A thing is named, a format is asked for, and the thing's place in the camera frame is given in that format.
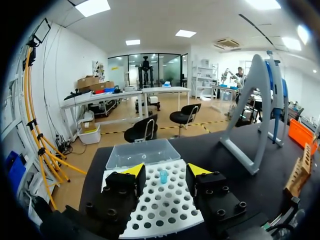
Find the black stool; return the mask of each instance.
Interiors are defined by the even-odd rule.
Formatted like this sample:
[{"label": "black stool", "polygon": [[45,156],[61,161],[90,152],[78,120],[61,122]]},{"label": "black stool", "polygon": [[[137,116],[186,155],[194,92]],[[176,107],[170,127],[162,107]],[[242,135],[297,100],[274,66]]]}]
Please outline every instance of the black stool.
[{"label": "black stool", "polygon": [[184,106],[181,111],[175,111],[170,114],[170,120],[179,125],[179,134],[174,138],[180,138],[181,128],[183,125],[188,125],[196,119],[199,112],[201,103]]},{"label": "black stool", "polygon": [[129,143],[134,143],[136,140],[157,139],[157,120],[158,115],[155,114],[136,122],[133,127],[124,132],[124,139]]}]

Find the cardboard box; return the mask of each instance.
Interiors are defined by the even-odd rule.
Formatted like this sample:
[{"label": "cardboard box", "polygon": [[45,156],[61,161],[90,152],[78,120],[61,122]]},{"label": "cardboard box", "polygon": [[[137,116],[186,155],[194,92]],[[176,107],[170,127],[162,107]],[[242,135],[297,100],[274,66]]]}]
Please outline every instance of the cardboard box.
[{"label": "cardboard box", "polygon": [[96,130],[97,128],[96,128],[95,120],[82,122],[81,129],[82,129],[82,133],[84,134]]},{"label": "cardboard box", "polygon": [[99,84],[91,85],[90,90],[91,91],[99,91],[99,90],[104,90],[104,89],[110,89],[114,88],[115,83],[113,81],[107,81],[107,82],[102,82]]},{"label": "cardboard box", "polygon": [[95,77],[92,75],[87,75],[84,78],[81,78],[77,81],[77,88],[84,89],[90,87],[91,85],[95,85],[99,83],[99,77]]}]

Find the white desk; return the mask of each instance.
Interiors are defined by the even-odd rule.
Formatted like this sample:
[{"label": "white desk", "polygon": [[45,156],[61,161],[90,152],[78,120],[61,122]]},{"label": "white desk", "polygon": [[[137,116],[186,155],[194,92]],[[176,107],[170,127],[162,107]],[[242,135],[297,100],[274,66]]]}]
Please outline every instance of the white desk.
[{"label": "white desk", "polygon": [[219,101],[220,102],[220,106],[216,107],[214,105],[211,105],[211,107],[221,113],[222,112],[222,110],[221,110],[221,102],[223,101],[223,93],[224,92],[229,92],[229,93],[233,94],[233,93],[237,92],[237,89],[231,89],[229,87],[224,87],[224,86],[214,85],[214,84],[212,84],[211,87],[212,87],[212,92],[216,89],[216,91],[217,91],[216,92],[216,96],[217,97],[218,97],[218,89],[220,89],[220,101]]},{"label": "white desk", "polygon": [[116,99],[124,99],[129,97],[137,97],[138,98],[138,108],[139,108],[139,117],[136,118],[124,118],[119,120],[111,120],[111,121],[103,121],[103,122],[97,122],[96,124],[99,125],[106,125],[106,124],[114,124],[119,123],[122,121],[131,121],[131,122],[137,122],[139,120],[143,119],[142,114],[142,91],[130,91],[130,92],[122,92],[122,93],[101,93],[101,94],[92,94],[91,92],[70,98],[68,100],[63,101],[63,105],[61,106],[61,115],[63,120],[63,125],[66,129],[66,132],[69,136],[69,138],[74,141],[77,137],[73,136],[73,133],[69,127],[69,122],[66,114],[66,110],[70,109],[72,119],[75,123],[77,123],[76,117],[75,117],[75,111],[74,108],[82,105],[92,104],[96,102],[102,102],[102,101],[110,101],[110,100],[116,100]]},{"label": "white desk", "polygon": [[189,105],[191,89],[182,86],[172,87],[150,87],[142,89],[144,95],[144,114],[147,118],[148,115],[148,94],[172,94],[178,93],[178,111],[180,111],[180,93],[187,93],[186,104]]}]

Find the plastic box lid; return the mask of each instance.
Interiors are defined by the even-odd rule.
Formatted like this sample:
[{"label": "plastic box lid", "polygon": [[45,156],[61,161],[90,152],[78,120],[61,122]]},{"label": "plastic box lid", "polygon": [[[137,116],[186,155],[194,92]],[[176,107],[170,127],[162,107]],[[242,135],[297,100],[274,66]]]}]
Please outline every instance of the plastic box lid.
[{"label": "plastic box lid", "polygon": [[131,168],[138,164],[157,164],[161,161],[179,160],[180,154],[167,139],[121,144],[113,147],[105,168]]}]

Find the black table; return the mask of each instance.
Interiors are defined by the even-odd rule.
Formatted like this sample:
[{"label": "black table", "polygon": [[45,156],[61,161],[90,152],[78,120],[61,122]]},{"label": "black table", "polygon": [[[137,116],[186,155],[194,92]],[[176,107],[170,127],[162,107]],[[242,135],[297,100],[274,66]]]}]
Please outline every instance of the black table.
[{"label": "black table", "polygon": [[[260,134],[259,124],[234,128],[230,139],[251,159],[254,159]],[[273,132],[274,120],[270,121],[270,132]],[[283,122],[279,123],[278,133],[282,133]],[[179,152],[181,159],[186,163],[195,164],[209,171],[220,171],[228,180],[227,185],[232,193],[240,200],[245,201],[248,209],[261,210],[270,219],[274,219],[286,199],[283,194],[290,174],[298,157],[303,155],[303,149],[285,135],[284,146],[272,144],[269,139],[264,151],[260,170],[251,176],[238,160],[219,142],[223,131],[208,133],[193,137],[170,139],[172,146]],[[79,211],[84,213],[86,203],[101,191],[103,173],[112,151],[112,147],[99,148],[87,172]],[[304,185],[301,194],[301,207],[308,209],[319,189],[320,173],[313,161],[312,174]],[[204,224],[199,224],[182,232],[179,238],[208,239],[209,234]],[[176,239],[171,234],[167,238]]]}]

